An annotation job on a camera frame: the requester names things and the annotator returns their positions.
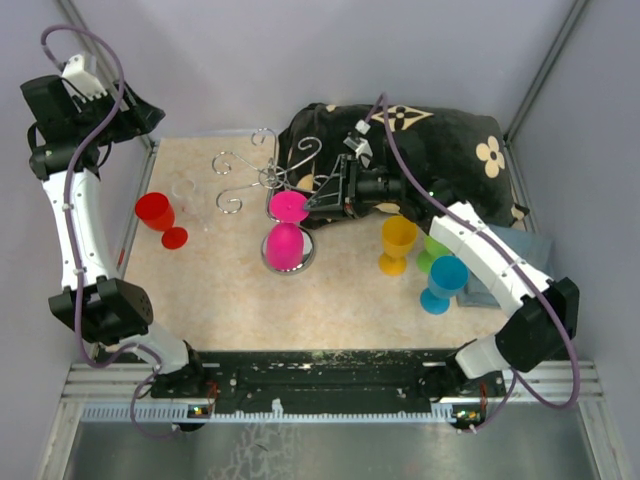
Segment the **gray floor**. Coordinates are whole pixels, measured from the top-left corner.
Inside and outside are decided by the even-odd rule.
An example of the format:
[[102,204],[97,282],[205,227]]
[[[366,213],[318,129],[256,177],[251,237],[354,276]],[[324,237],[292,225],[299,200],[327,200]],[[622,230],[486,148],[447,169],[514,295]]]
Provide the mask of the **gray floor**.
[[126,423],[81,424],[65,475],[66,480],[435,478],[598,477],[578,412],[538,405],[510,405],[478,435],[456,435],[442,424],[219,424],[156,441]]

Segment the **yellow goblet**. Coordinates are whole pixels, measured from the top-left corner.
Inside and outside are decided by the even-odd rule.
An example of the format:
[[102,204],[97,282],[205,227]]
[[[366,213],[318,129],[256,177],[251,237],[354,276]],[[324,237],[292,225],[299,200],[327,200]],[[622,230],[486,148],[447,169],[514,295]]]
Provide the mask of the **yellow goblet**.
[[418,237],[418,227],[402,215],[389,218],[382,225],[382,248],[378,266],[387,275],[401,275],[407,269],[404,258]]

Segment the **white flower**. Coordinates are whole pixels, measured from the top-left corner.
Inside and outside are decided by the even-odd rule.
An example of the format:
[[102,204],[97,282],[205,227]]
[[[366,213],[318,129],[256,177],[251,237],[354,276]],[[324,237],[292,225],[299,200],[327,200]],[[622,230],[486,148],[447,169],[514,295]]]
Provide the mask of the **white flower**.
[[500,173],[500,169],[504,169],[504,155],[500,153],[500,144],[493,135],[489,137],[487,143],[478,144],[476,155],[481,161],[487,162],[484,165],[487,177],[496,178]]

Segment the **round metal base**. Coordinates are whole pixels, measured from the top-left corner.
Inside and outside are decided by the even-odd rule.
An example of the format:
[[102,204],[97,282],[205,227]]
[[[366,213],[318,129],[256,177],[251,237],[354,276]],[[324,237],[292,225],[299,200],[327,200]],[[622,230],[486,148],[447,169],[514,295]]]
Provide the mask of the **round metal base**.
[[293,275],[295,273],[300,273],[304,271],[309,265],[311,265],[311,262],[313,262],[313,259],[316,256],[316,244],[315,244],[315,241],[313,240],[313,237],[311,236],[311,233],[309,233],[304,228],[301,228],[301,227],[299,228],[302,231],[302,237],[304,238],[304,247],[302,250],[302,263],[290,270],[277,270],[273,268],[271,265],[269,265],[269,263],[267,262],[267,237],[269,235],[264,237],[264,240],[262,241],[262,249],[261,249],[262,263],[264,263],[265,266],[270,271],[274,273],[278,273],[280,275]]

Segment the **blue gray fabric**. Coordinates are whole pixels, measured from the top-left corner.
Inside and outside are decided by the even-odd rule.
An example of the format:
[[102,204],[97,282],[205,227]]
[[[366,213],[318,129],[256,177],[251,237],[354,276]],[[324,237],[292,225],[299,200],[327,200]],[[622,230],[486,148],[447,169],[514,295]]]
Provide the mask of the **blue gray fabric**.
[[[533,267],[553,277],[550,257],[552,241],[548,238],[512,228],[490,225],[489,228],[505,242],[517,255],[524,258]],[[464,289],[456,296],[461,307],[499,308],[498,302],[489,293],[478,277],[471,275]]]

